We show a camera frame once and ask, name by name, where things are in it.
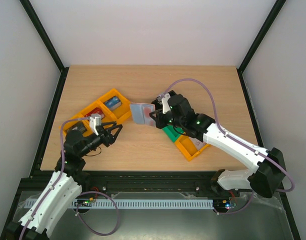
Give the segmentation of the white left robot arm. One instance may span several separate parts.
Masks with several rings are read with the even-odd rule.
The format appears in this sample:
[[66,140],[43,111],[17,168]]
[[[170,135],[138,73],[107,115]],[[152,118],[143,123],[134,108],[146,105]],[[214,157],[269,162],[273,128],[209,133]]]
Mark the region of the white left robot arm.
[[87,189],[89,174],[83,170],[83,158],[101,145],[112,145],[123,128],[115,121],[97,123],[95,119],[89,126],[88,136],[73,129],[60,137],[61,156],[49,182],[27,213],[6,226],[7,240],[48,240],[69,205]]

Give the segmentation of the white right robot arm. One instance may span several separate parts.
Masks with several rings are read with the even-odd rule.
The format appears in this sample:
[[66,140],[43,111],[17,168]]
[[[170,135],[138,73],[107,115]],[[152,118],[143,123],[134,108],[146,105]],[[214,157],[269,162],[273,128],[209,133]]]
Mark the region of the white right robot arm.
[[196,113],[181,94],[170,91],[152,101],[154,110],[149,114],[158,129],[166,126],[180,128],[190,138],[212,145],[237,159],[245,170],[216,172],[211,191],[222,196],[229,190],[252,190],[264,198],[278,191],[286,174],[280,162],[283,153],[273,147],[268,150],[234,135],[206,114]]

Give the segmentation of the red card stack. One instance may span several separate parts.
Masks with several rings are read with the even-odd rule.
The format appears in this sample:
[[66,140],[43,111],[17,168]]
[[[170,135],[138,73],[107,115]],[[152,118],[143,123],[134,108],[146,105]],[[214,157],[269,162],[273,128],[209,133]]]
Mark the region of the red card stack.
[[89,119],[92,118],[92,115],[99,115],[102,119],[105,117],[105,114],[103,112],[103,110],[99,107],[95,107],[94,109],[92,109],[91,111],[87,112],[84,117],[88,117]]

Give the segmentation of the blue card stack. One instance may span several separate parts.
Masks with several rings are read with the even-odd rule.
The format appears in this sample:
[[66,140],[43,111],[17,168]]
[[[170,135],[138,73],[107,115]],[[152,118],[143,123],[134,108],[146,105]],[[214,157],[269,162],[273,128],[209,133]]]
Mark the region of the blue card stack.
[[110,111],[114,111],[122,105],[121,100],[115,95],[103,103]]

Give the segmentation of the black card stack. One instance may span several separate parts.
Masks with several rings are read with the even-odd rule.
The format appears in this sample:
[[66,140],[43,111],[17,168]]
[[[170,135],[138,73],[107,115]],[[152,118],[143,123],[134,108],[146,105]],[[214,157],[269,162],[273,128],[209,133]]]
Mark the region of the black card stack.
[[77,121],[75,124],[64,130],[66,135],[74,135],[77,132],[80,132],[81,134],[84,134],[87,131],[87,128],[85,127],[84,123],[82,121]]

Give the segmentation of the pale pink card stack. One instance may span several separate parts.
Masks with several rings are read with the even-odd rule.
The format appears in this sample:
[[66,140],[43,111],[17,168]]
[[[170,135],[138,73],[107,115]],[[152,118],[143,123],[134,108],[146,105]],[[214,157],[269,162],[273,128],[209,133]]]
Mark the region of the pale pink card stack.
[[203,141],[200,141],[196,138],[192,138],[191,139],[193,145],[195,146],[195,148],[198,150],[198,151],[201,151],[205,146],[206,146],[206,143],[203,142]]

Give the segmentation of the black storage bin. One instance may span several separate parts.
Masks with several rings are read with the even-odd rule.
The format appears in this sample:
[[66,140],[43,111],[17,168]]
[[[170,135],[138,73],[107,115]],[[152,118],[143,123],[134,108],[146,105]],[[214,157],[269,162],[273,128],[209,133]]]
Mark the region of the black storage bin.
[[165,96],[175,96],[177,93],[174,90],[170,90],[167,93],[161,93],[158,95],[152,102],[151,104],[155,105],[157,108],[161,107],[163,105],[162,99],[165,98]]

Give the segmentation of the green storage bin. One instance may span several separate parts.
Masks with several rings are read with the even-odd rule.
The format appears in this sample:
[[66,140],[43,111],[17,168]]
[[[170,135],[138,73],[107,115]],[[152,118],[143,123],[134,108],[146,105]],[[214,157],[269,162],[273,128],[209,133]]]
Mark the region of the green storage bin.
[[175,143],[176,140],[181,136],[181,134],[184,133],[184,131],[181,128],[176,127],[174,130],[174,128],[171,125],[167,125],[162,130],[173,143]]

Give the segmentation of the yellow triple storage bin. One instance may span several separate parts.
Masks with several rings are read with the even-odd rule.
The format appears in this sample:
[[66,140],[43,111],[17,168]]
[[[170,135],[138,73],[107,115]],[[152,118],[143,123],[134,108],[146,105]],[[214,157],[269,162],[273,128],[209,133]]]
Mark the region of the yellow triple storage bin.
[[131,116],[130,104],[130,100],[113,88],[75,114],[71,118],[72,121],[63,127],[60,126],[59,129],[64,137],[72,130],[78,130],[87,137],[93,133],[89,121],[91,115],[100,116],[102,124],[108,122],[122,124]]

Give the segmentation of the yellow single storage bin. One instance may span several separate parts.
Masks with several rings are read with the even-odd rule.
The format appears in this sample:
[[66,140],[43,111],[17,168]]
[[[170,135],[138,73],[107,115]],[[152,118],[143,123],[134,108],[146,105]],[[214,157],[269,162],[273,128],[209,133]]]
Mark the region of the yellow single storage bin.
[[191,137],[181,135],[174,143],[188,162],[198,157],[206,148],[210,146],[206,143],[206,146],[202,150],[198,151],[191,139]]

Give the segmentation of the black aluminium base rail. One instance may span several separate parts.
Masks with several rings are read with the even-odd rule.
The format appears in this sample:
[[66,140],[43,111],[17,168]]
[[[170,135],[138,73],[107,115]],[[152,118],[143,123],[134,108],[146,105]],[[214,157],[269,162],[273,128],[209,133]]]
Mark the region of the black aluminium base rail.
[[[218,171],[81,171],[73,175],[82,185],[82,191],[90,191],[96,187],[100,192],[115,194],[119,192],[189,192],[197,197],[224,198],[229,197],[229,191],[233,193],[251,192],[247,186],[238,186],[230,180],[228,190],[220,186],[220,174]],[[17,195],[24,191],[42,191],[51,178],[51,171],[35,170],[33,175],[20,180]],[[283,173],[265,172],[251,174],[246,177],[246,183],[250,180],[250,186],[258,195],[271,198],[279,187],[282,187]]]

